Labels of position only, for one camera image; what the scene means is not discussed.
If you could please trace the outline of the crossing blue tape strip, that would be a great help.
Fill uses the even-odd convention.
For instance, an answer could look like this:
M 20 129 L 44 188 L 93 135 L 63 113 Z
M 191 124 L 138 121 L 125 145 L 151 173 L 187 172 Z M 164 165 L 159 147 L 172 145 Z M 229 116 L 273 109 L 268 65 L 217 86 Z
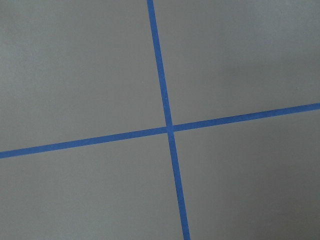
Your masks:
M 320 109 L 320 104 L 313 103 L 313 104 L 299 105 L 299 106 L 247 113 L 247 114 L 241 114 L 241 115 L 235 115 L 235 116 L 228 116 L 228 117 L 222 117 L 222 118 L 215 118 L 215 119 L 209 119 L 209 120 L 188 122 L 183 124 L 176 124 L 176 125 L 173 125 L 172 130 L 174 132 L 180 132 L 180 131 L 187 131 L 187 130 L 193 130 L 193 129 L 200 129 L 200 128 L 206 128 L 206 127 L 258 120 L 258 119 L 264 119 L 264 118 L 310 112 L 310 111 L 316 111 L 319 109 Z M 67 142 L 59 142 L 59 143 L 33 146 L 33 147 L 27 147 L 27 148 L 13 149 L 8 151 L 2 151 L 0 153 L 0 158 L 5 159 L 5 158 L 18 157 L 18 156 L 70 149 L 70 148 L 78 148 L 78 147 L 89 146 L 89 145 L 104 144 L 108 142 L 116 142 L 116 141 L 122 141 L 127 139 L 166 134 L 167 132 L 168 132 L 167 128 L 163 126 L 163 127 L 156 127 L 156 128 L 150 128 L 150 129 L 144 129 L 144 130 L 104 135 L 99 137 L 85 138 L 85 139 L 79 139 L 79 140 L 73 140 L 73 141 L 67 141 Z

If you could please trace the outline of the long blue tape strip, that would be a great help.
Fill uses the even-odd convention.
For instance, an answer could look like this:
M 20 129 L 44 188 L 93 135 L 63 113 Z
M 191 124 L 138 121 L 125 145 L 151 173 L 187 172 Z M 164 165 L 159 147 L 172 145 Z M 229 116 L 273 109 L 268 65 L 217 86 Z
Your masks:
M 154 2 L 152 0 L 147 1 L 147 8 L 148 8 L 148 15 L 149 15 L 149 22 L 150 22 L 150 29 L 153 41 L 153 48 L 154 48 L 154 55 L 157 67 L 157 74 L 160 86 L 160 93 L 161 93 L 161 100 L 162 100 L 162 107 L 165 119 L 165 128 L 167 132 L 168 138 L 168 145 L 171 157 L 171 165 L 174 177 L 174 184 L 177 196 L 177 203 L 178 203 L 178 210 L 180 216 L 180 223 L 182 229 L 182 235 L 184 240 L 189 240 L 191 238 L 189 223 L 188 223 L 188 216 L 184 198 L 184 191 L 183 191 L 183 184 L 181 179 L 181 172 L 179 166 L 179 159 L 178 159 L 178 152 L 176 146 L 176 139 L 171 115 L 171 108 L 170 108 L 170 100 L 168 95 L 167 89 L 167 82 L 165 76 L 165 69 L 162 59 L 162 51 L 160 45 L 160 38 L 157 26 L 157 19 L 156 19 L 156 11 Z

